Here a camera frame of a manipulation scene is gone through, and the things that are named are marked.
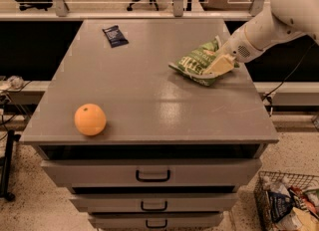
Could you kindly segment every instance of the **basket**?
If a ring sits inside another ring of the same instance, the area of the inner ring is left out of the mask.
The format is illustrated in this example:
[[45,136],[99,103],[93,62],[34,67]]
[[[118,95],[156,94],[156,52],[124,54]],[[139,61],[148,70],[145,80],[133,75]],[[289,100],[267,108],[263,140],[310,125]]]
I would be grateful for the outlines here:
[[270,215],[270,203],[267,192],[262,189],[262,180],[264,176],[268,176],[270,181],[281,180],[284,176],[289,178],[290,184],[305,189],[309,186],[319,186],[319,177],[315,175],[304,175],[284,172],[260,171],[259,177],[254,189],[254,196],[257,204],[261,229],[263,231],[277,231],[274,227]]

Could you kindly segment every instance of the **speckled floor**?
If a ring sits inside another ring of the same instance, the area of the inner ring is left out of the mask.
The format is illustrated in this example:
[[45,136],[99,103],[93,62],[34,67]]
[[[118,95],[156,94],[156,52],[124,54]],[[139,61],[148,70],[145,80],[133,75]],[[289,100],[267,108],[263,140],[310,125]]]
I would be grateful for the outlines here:
[[[272,120],[280,141],[270,144],[261,156],[261,170],[318,175],[319,132],[312,115],[275,115]],[[0,230],[91,231],[86,213],[69,202],[70,193],[57,188],[40,167],[41,158],[28,145],[14,146],[10,191],[15,201],[0,199]],[[257,175],[242,186],[239,200],[218,227],[205,231],[261,230],[253,189]],[[178,231],[202,229],[178,229]]]

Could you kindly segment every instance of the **black handle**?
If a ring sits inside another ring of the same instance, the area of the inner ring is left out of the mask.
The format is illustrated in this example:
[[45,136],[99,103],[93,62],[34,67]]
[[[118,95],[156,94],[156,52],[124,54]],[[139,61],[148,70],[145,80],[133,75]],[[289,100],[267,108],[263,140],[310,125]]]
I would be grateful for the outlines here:
[[167,201],[164,203],[163,208],[160,208],[160,209],[146,209],[144,207],[144,202],[142,201],[141,202],[141,209],[143,211],[165,211],[165,210],[167,210]]
[[149,225],[149,220],[146,220],[146,226],[147,226],[147,228],[154,228],[154,229],[156,229],[156,228],[158,228],[158,229],[165,228],[167,226],[167,220],[165,220],[165,224],[163,226],[150,226]]
[[168,181],[170,179],[170,170],[167,171],[166,178],[162,178],[162,179],[144,179],[144,178],[140,178],[140,171],[137,170],[136,179],[139,182],[166,182],[166,181]]

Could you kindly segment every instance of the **gray drawer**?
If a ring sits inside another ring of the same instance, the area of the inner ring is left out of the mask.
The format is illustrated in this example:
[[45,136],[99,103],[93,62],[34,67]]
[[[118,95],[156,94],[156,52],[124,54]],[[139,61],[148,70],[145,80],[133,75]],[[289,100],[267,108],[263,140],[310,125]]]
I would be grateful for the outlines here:
[[90,215],[89,221],[95,228],[171,228],[212,227],[223,218],[222,213],[174,213],[174,214],[101,214]]
[[194,212],[226,211],[236,193],[89,194],[70,199],[80,212]]
[[247,184],[259,159],[44,160],[57,186],[218,186]]

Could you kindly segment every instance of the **robotic arm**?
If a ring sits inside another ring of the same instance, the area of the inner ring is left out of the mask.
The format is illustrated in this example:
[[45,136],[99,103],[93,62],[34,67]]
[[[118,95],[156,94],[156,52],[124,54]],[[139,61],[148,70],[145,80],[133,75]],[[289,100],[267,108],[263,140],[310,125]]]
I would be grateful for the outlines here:
[[303,35],[319,45],[319,0],[270,0],[270,5],[238,28],[220,51],[247,63],[270,47]]

